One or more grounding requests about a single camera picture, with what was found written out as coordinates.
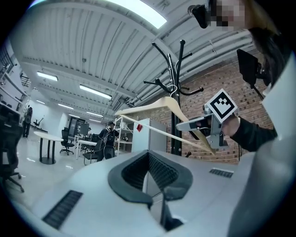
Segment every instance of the clothes hanger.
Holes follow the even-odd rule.
[[[136,123],[136,124],[140,124],[140,125],[142,125],[143,127],[147,127],[147,128],[149,128],[149,129],[151,129],[151,130],[154,130],[154,131],[156,131],[156,132],[158,132],[158,133],[161,133],[161,134],[163,134],[163,135],[165,135],[165,136],[168,136],[168,137],[174,138],[174,139],[179,140],[179,141],[181,141],[181,142],[183,142],[183,143],[187,143],[187,144],[189,144],[189,145],[191,145],[191,146],[195,146],[195,147],[197,147],[197,148],[200,148],[200,149],[206,150],[207,152],[211,152],[211,153],[214,155],[214,153],[212,152],[212,148],[211,148],[211,147],[210,147],[210,148],[207,148],[207,147],[204,147],[204,146],[201,146],[201,145],[198,145],[198,144],[195,144],[195,143],[189,142],[189,141],[187,141],[187,140],[185,140],[185,139],[182,139],[182,138],[179,138],[179,137],[174,136],[174,135],[172,135],[172,134],[169,134],[169,133],[167,133],[167,132],[161,131],[161,130],[159,130],[159,129],[157,129],[157,128],[151,127],[151,126],[146,125],[146,124],[142,124],[142,123],[140,123],[139,121],[134,120],[134,119],[132,119],[132,118],[130,118],[130,117],[128,117],[128,116],[125,116],[125,115],[122,115],[122,114],[120,114],[120,116],[123,117],[123,118],[125,118],[125,119],[127,119],[127,120],[129,120],[129,121],[132,121],[132,122],[134,122],[134,123]]]
[[[172,97],[162,97],[159,100],[157,100],[156,102],[150,104],[150,105],[146,105],[146,106],[140,106],[140,107],[135,107],[135,108],[129,108],[129,109],[124,109],[124,110],[119,110],[115,113],[115,115],[123,115],[123,114],[129,114],[129,113],[135,113],[135,112],[140,112],[140,111],[145,111],[145,110],[150,110],[150,109],[156,109],[156,108],[161,108],[161,107],[168,107],[180,120],[182,120],[183,122],[187,122],[189,121],[189,119],[182,113],[179,104],[177,103],[177,101],[175,99],[173,99]],[[209,152],[211,152],[212,154],[215,154],[215,150],[213,150],[209,143],[207,138],[204,136],[204,134],[201,133],[201,131],[196,130],[193,131],[194,134],[199,138],[199,140],[201,140],[205,147],[201,147],[202,149],[205,149]]]

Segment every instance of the black sleeve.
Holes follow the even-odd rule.
[[[274,129],[260,128],[257,124],[252,124],[241,118],[239,129],[231,139],[243,149],[252,152],[257,151],[261,145],[273,140],[276,136],[277,132]]]
[[[103,139],[104,133],[105,133],[105,128],[100,132],[99,139]]]
[[[116,130],[114,130],[114,135],[115,135],[116,137],[118,137],[118,136],[119,136],[119,132],[116,131]]]

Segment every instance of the glossy floor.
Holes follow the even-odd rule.
[[[83,156],[76,160],[76,153],[74,155],[72,153],[67,155],[66,152],[60,154],[62,148],[60,142],[55,143],[56,163],[54,165],[39,162],[40,138],[33,132],[33,130],[30,131],[28,138],[21,138],[17,146],[19,163],[15,172],[19,172],[22,179],[19,180],[17,175],[12,177],[23,186],[25,192],[21,193],[20,188],[12,182],[6,182],[11,198],[29,209],[46,190],[84,167]],[[48,142],[44,139],[43,156],[47,156],[47,145]]]

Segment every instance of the black coat rack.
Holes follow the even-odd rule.
[[[192,91],[190,93],[185,93],[182,91],[182,89],[185,90],[190,90],[188,87],[181,87],[180,86],[180,81],[179,81],[179,75],[180,75],[180,68],[181,68],[181,63],[184,59],[192,56],[192,53],[189,53],[185,56],[183,56],[183,51],[184,51],[184,45],[185,45],[185,40],[180,41],[180,54],[179,54],[179,60],[176,62],[176,64],[173,64],[172,57],[170,54],[167,54],[167,56],[164,54],[163,51],[157,46],[155,42],[152,43],[152,45],[161,53],[161,55],[165,58],[166,63],[167,63],[167,68],[161,73],[164,74],[166,70],[169,71],[170,74],[170,82],[171,86],[167,87],[166,85],[162,84],[159,78],[156,78],[154,82],[148,82],[144,81],[145,84],[152,84],[152,85],[157,85],[160,86],[165,92],[169,93],[172,98],[174,98],[179,106],[180,106],[180,94],[182,95],[193,95],[198,92],[204,91],[204,89],[201,87],[195,91]],[[176,129],[176,125],[180,123],[180,119],[172,112],[172,135],[175,135],[179,138],[182,138],[182,132]],[[190,132],[191,135],[196,139],[199,140],[198,137],[193,133]],[[179,140],[175,140],[171,138],[171,154],[175,154],[178,156],[182,155],[182,143]]]

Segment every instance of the black table leg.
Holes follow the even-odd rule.
[[[49,152],[50,152],[50,140],[48,140],[48,145],[47,145],[47,159],[49,159]]]
[[[42,162],[42,142],[43,138],[40,138],[40,152],[39,152],[39,161]]]
[[[56,161],[55,161],[55,144],[56,142],[53,141],[52,142],[52,163],[54,164]]]

